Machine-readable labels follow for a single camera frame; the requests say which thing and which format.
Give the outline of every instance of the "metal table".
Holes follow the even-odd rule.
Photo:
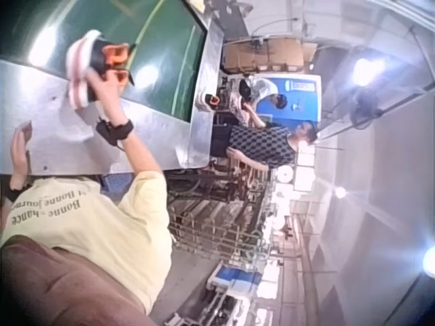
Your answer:
[[[224,33],[201,16],[208,29],[198,92],[216,92]],[[66,98],[68,81],[33,67],[0,60],[1,174],[12,173],[9,146],[15,127],[32,120],[28,144],[33,175],[93,175],[131,172],[123,152],[107,144],[94,130],[100,108],[91,105],[74,111]],[[209,162],[213,114],[192,104],[190,123],[122,100],[141,139],[165,170],[199,168]]]

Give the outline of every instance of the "white label on blue board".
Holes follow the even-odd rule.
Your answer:
[[[304,83],[303,81],[292,81],[292,90],[302,90],[304,92],[315,92],[314,83]]]

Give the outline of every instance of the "hair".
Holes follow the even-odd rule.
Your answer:
[[[311,128],[307,132],[308,144],[312,144],[317,140],[317,126],[316,123],[311,120],[305,120],[304,122],[308,123]]]
[[[284,94],[277,95],[277,109],[283,109],[287,106],[287,96]]]

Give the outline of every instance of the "sneaker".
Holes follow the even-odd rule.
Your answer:
[[[217,96],[204,92],[199,93],[196,99],[198,108],[208,112],[214,112],[217,109],[219,102],[220,99]]]
[[[128,82],[131,82],[134,85],[134,82],[131,79],[131,74],[127,70],[115,69],[115,72],[120,88],[125,87]],[[75,79],[69,84],[68,98],[69,103],[75,110],[83,109],[97,100],[94,90],[88,85],[88,82],[85,79]]]
[[[69,47],[67,52],[67,77],[84,79],[86,70],[92,67],[100,75],[127,62],[136,45],[113,44],[104,39],[101,32],[88,31]]]

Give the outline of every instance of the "man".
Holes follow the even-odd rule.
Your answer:
[[[303,122],[291,133],[284,126],[264,123],[251,105],[243,106],[255,128],[214,126],[211,156],[234,158],[256,170],[267,171],[293,162],[300,142],[310,144],[317,139],[311,121]]]
[[[89,71],[87,80],[110,122],[127,124],[116,75]],[[28,139],[29,125],[12,141],[15,192],[29,171]],[[0,308],[10,325],[154,325],[146,315],[171,267],[166,183],[134,130],[122,147],[135,180],[118,206],[94,181],[61,178],[36,180],[13,203],[1,237]]]
[[[287,97],[278,94],[278,87],[266,78],[248,77],[242,79],[239,84],[239,92],[243,99],[255,108],[262,99],[268,99],[277,109],[287,106]]]

